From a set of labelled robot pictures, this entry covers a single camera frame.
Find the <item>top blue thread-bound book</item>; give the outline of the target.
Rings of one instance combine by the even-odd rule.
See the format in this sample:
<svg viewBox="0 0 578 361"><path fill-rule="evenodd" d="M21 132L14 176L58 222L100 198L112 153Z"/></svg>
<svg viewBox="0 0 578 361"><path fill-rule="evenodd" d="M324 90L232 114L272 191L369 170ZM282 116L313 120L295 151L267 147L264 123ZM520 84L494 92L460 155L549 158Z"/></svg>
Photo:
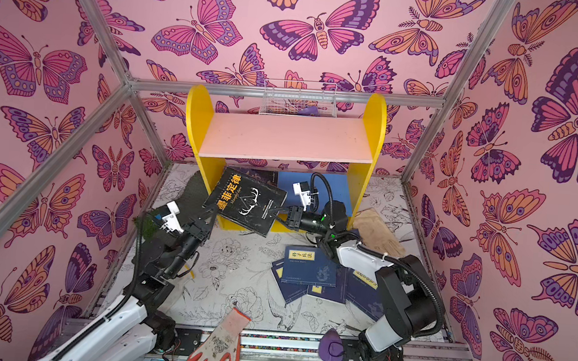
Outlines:
<svg viewBox="0 0 578 361"><path fill-rule="evenodd" d="M337 265L321 249L308 246L287 246L282 266L282 283L335 287Z"/></svg>

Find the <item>blue book lower left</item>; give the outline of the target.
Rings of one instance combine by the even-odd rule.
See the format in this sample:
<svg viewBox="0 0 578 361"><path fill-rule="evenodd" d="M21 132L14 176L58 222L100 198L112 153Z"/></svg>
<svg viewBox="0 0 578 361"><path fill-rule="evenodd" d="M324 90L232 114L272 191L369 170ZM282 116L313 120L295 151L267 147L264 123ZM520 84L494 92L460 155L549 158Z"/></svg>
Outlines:
<svg viewBox="0 0 578 361"><path fill-rule="evenodd" d="M283 265L283 259L275 260L271 264L272 274L277 287L279 288L280 293L285 301L285 304L291 304L292 302L301 299L304 295L307 294L308 286L283 282L281 280L284 273Z"/></svg>

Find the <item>red white work glove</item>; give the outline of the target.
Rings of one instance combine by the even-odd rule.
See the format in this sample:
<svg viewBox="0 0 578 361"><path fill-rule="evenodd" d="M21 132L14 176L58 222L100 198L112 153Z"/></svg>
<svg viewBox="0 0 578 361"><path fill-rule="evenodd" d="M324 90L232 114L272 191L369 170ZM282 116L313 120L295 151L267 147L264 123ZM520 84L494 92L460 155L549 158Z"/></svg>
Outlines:
<svg viewBox="0 0 578 361"><path fill-rule="evenodd" d="M237 308L194 351L186 361L240 361L241 333L251 320Z"/></svg>

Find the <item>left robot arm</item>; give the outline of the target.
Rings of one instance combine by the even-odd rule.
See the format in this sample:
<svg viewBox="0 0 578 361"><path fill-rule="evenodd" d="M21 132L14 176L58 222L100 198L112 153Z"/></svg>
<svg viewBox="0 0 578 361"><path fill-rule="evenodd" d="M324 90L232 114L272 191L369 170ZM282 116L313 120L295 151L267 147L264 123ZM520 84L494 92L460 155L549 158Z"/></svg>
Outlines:
<svg viewBox="0 0 578 361"><path fill-rule="evenodd" d="M135 361L155 348L167 350L177 338L176 322L160 310L175 289L172 281L188 277L199 259L198 249L210 239L218 215L209 206L184 226L177 205L159 228L170 239L166 250L133 275L118 297L95 320L37 361Z"/></svg>

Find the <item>purple item in basket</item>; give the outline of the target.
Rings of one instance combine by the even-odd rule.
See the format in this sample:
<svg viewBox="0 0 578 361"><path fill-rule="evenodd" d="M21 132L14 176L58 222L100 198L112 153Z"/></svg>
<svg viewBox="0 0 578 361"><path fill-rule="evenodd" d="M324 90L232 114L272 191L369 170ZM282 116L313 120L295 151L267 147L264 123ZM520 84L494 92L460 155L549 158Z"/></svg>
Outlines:
<svg viewBox="0 0 578 361"><path fill-rule="evenodd" d="M297 112L297 115L318 116L318 115L319 115L318 106L307 106L307 107L304 107L303 109L300 109L300 110Z"/></svg>

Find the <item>black antler cover book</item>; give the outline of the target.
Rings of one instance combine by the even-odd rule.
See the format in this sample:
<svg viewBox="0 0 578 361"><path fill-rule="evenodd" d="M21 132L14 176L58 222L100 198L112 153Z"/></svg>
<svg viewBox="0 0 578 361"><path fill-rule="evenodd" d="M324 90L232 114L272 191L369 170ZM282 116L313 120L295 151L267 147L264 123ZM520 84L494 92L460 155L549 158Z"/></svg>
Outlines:
<svg viewBox="0 0 578 361"><path fill-rule="evenodd" d="M218 216L266 237L276 221L276 217L267 216L267 211L283 207L286 197L285 190L226 167L203 207L216 207Z"/></svg>

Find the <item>yellow pink blue bookshelf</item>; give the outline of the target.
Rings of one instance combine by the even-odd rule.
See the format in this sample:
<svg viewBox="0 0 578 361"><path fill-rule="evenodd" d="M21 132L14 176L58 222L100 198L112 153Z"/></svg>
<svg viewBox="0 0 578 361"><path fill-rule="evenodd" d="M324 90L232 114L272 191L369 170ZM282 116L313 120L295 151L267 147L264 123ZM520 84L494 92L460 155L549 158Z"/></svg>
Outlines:
<svg viewBox="0 0 578 361"><path fill-rule="evenodd" d="M346 162L352 212L363 195L383 148L387 125L382 94L370 96L362 118L248 115L216 112L203 85L186 101L188 142L205 187L217 186L229 158Z"/></svg>

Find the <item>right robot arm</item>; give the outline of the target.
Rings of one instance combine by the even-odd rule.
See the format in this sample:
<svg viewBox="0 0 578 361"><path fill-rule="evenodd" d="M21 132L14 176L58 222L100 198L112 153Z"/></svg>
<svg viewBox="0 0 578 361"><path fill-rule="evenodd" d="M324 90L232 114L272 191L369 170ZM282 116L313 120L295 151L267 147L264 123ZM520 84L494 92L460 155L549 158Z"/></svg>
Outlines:
<svg viewBox="0 0 578 361"><path fill-rule="evenodd" d="M289 246L272 264L286 303L304 295L350 302L373 324L358 333L362 361L403 361L402 347L415 338L436 335L445 308L438 290L416 256L402 256L399 242L373 209L349 217L346 205L319 203L314 182L298 182L299 198L286 207L281 223L312 235L310 246Z"/></svg>

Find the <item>blue book lower middle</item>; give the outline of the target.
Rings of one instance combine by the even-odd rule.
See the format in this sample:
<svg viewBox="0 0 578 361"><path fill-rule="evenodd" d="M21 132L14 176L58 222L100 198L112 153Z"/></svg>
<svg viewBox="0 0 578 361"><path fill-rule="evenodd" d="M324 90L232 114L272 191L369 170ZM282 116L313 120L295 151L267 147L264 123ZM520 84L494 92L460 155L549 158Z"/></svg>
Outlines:
<svg viewBox="0 0 578 361"><path fill-rule="evenodd" d="M309 286L307 294L330 302L345 303L346 290L341 287Z"/></svg>

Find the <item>blue book right front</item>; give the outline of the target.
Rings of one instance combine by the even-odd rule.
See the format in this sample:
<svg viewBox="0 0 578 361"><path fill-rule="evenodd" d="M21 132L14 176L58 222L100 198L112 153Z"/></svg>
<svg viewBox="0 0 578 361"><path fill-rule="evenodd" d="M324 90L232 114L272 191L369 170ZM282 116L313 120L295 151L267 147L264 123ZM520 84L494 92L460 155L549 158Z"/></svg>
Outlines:
<svg viewBox="0 0 578 361"><path fill-rule="evenodd" d="M377 286L355 270L349 269L347 273L346 299L374 321L384 316Z"/></svg>

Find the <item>beige work glove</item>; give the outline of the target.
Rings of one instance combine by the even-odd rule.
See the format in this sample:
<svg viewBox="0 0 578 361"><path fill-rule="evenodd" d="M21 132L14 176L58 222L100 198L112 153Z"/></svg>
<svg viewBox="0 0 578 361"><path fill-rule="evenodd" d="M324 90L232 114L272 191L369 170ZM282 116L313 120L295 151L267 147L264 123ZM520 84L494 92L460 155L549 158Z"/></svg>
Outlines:
<svg viewBox="0 0 578 361"><path fill-rule="evenodd" d="M353 219L353 227L359 231L363 243L370 250L394 258L406 256L405 248L374 208L359 211Z"/></svg>

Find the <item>purple old man cover book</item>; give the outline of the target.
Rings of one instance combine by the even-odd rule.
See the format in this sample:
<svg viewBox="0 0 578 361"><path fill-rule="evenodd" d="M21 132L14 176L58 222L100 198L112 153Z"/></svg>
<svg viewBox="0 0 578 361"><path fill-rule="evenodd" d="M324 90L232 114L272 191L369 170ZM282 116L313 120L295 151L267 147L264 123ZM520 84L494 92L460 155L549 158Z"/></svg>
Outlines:
<svg viewBox="0 0 578 361"><path fill-rule="evenodd" d="M263 182L268 186L277 186L278 185L278 173L276 171L268 171L268 170L258 170L255 168L242 168L231 166L235 171L238 173L242 173L252 179L257 181Z"/></svg>

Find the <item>green artificial grass mat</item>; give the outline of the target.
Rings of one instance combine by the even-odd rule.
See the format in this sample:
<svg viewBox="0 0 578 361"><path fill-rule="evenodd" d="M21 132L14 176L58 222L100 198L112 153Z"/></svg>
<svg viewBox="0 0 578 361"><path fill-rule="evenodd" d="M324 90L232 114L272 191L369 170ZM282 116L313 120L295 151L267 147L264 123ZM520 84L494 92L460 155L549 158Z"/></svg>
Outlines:
<svg viewBox="0 0 578 361"><path fill-rule="evenodd" d="M198 169L191 165L173 166L147 211L134 219L142 242L156 238L166 242L177 239L186 225L204 212L202 205L207 197L208 191Z"/></svg>

